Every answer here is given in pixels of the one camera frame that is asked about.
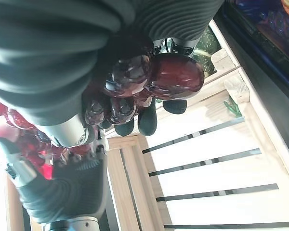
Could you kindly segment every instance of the robotic hand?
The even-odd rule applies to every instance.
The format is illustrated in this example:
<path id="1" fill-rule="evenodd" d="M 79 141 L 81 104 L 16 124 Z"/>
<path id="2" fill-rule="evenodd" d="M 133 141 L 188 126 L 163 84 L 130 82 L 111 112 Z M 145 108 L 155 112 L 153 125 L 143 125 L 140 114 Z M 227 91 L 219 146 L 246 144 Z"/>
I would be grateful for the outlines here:
<path id="1" fill-rule="evenodd" d="M 90 155 L 78 163 L 58 168 L 46 180 L 20 155 L 14 143 L 0 138 L 0 166 L 17 188 L 21 202 L 46 231 L 99 231 L 98 219 L 105 210 L 107 142 L 103 130 L 92 143 Z"/>
<path id="2" fill-rule="evenodd" d="M 137 114 L 152 135 L 151 101 L 179 114 L 200 90 L 203 69 L 188 56 L 222 3 L 1 0 L 0 102 L 58 147 L 91 142 L 91 125 L 127 135 Z M 160 54 L 166 38 L 171 53 Z"/>
<path id="3" fill-rule="evenodd" d="M 152 135 L 155 99 L 167 111 L 183 113 L 185 98 L 204 82 L 201 65 L 189 56 L 222 3 L 0 0 L 0 102 L 55 146 L 92 143 L 94 153 L 55 168 L 46 180 L 13 143 L 0 138 L 1 166 L 38 223 L 49 230 L 98 230 L 106 145 L 102 131 L 95 134 L 92 126 L 113 124 L 118 134 L 128 135 L 138 115 L 139 131 Z M 170 52 L 161 53 L 167 38 Z M 16 121 L 10 125 L 19 127 Z"/>

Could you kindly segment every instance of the wooden frame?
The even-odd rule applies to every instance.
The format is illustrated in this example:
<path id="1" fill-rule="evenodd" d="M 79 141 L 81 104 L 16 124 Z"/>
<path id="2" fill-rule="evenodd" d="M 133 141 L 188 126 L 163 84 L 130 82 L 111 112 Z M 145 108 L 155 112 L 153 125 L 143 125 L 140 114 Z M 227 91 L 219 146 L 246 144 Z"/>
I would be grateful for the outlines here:
<path id="1" fill-rule="evenodd" d="M 259 148 L 271 164 L 289 207 L 289 149 L 243 68 L 225 76 L 225 88 L 238 104 Z"/>
<path id="2" fill-rule="evenodd" d="M 216 23 L 214 20 L 211 20 L 209 24 L 210 28 L 212 29 L 213 33 L 215 34 L 220 46 L 221 50 L 216 52 L 215 54 L 212 55 L 211 60 L 212 63 L 214 64 L 215 67 L 217 68 L 217 72 L 214 73 L 213 75 L 205 78 L 204 85 L 198 95 L 195 97 L 191 98 L 188 100 L 188 104 L 195 104 L 205 98 L 208 98 L 222 90 L 220 90 L 221 86 L 223 85 L 223 79 L 222 78 L 224 75 L 230 73 L 231 71 L 237 69 L 240 67 L 240 64 L 238 60 L 236 59 L 235 55 L 229 48 L 228 43 L 226 42 L 225 38 L 221 34 L 219 28 L 217 27 Z M 156 113 L 158 120 L 161 120 L 169 115 L 167 111 L 164 110 L 163 106 L 161 103 L 156 104 Z M 133 132 L 130 134 L 130 136 L 135 136 L 139 134 L 138 127 L 135 126 Z M 115 131 L 115 129 L 111 129 L 105 133 L 107 138 L 112 138 L 112 137 L 120 137 Z"/>
<path id="3" fill-rule="evenodd" d="M 163 231 L 138 138 L 110 138 L 108 141 L 109 181 L 121 230 Z"/>

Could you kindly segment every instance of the robotic finger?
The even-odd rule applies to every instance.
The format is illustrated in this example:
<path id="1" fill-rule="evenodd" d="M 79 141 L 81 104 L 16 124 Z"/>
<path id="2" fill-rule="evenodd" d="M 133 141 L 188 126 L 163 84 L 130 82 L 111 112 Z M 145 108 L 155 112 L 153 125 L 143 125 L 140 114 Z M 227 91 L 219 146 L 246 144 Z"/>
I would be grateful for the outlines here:
<path id="1" fill-rule="evenodd" d="M 59 168 L 52 180 L 22 157 L 14 143 L 0 138 L 0 166 L 16 186 L 28 214 L 46 230 L 99 231 L 106 201 L 108 144 L 102 129 L 95 133 L 91 154 Z"/>

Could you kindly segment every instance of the wooden slat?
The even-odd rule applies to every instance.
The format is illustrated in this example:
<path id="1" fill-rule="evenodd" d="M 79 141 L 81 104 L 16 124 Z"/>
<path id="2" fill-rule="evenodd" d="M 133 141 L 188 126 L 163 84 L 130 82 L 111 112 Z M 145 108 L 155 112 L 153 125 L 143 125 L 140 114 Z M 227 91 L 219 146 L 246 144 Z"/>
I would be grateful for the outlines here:
<path id="1" fill-rule="evenodd" d="M 140 149 L 125 147 L 122 152 L 142 230 L 164 230 L 152 188 L 149 188 L 148 179 L 144 179 L 148 175 L 144 171 L 145 164 Z"/>
<path id="2" fill-rule="evenodd" d="M 243 122 L 145 153 L 144 159 L 148 172 L 153 172 L 257 147 L 251 132 Z"/>
<path id="3" fill-rule="evenodd" d="M 107 141 L 109 144 L 109 150 L 120 149 L 120 148 L 136 145 L 135 136 L 109 138 L 107 139 Z"/>
<path id="4" fill-rule="evenodd" d="M 205 229 L 205 231 L 216 231 L 217 229 Z M 203 229 L 165 229 L 165 231 L 204 231 Z M 285 228 L 266 228 L 266 229 L 223 229 L 223 231 L 289 231 Z"/>
<path id="5" fill-rule="evenodd" d="M 152 176 L 156 197 L 206 193 L 266 184 L 276 180 L 263 154 L 248 156 L 171 173 Z"/>
<path id="6" fill-rule="evenodd" d="M 221 48 L 225 49 L 227 54 L 229 55 L 231 62 L 234 64 L 235 67 L 240 66 L 239 61 L 237 60 L 236 56 L 233 54 L 231 48 L 229 47 L 226 39 L 222 35 L 221 31 L 219 30 L 218 26 L 214 22 L 214 20 L 211 20 L 209 23 L 209 26 L 211 30 L 213 31 L 214 35 L 216 36 Z"/>
<path id="7" fill-rule="evenodd" d="M 235 116 L 223 103 L 228 96 L 228 93 L 223 91 L 199 103 L 193 103 L 191 98 L 188 100 L 188 108 L 184 114 L 173 115 L 166 112 L 166 117 L 161 119 L 159 116 L 156 132 L 146 137 L 147 146 L 154 147 L 234 119 Z"/>
<path id="8" fill-rule="evenodd" d="M 276 133 L 277 131 L 274 130 L 275 125 L 274 123 L 271 124 L 273 121 L 244 70 L 240 68 L 235 72 L 237 75 L 229 78 L 225 82 L 225 86 L 237 102 L 261 152 L 266 156 L 271 166 L 271 174 L 275 176 L 278 187 L 284 195 L 284 203 L 289 210 L 289 162 L 284 159 L 289 160 L 288 148 L 283 139 Z"/>
<path id="9" fill-rule="evenodd" d="M 167 201 L 164 224 L 248 224 L 289 222 L 289 210 L 279 190 Z"/>
<path id="10" fill-rule="evenodd" d="M 139 231 L 137 217 L 119 149 L 108 152 L 108 172 L 121 230 Z"/>

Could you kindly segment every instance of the wooden crate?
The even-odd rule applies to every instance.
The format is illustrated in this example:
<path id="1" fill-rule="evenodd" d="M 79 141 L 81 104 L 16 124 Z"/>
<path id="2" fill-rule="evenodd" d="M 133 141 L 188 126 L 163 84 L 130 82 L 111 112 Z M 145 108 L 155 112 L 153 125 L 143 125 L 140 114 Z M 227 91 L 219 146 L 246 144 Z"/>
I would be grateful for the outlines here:
<path id="1" fill-rule="evenodd" d="M 223 48 L 213 62 L 220 69 L 188 100 L 186 113 L 159 107 L 150 137 L 137 129 L 121 138 L 108 132 L 108 171 L 123 231 L 289 230 L 289 149 L 210 25 Z M 225 107 L 229 95 L 242 117 Z"/>

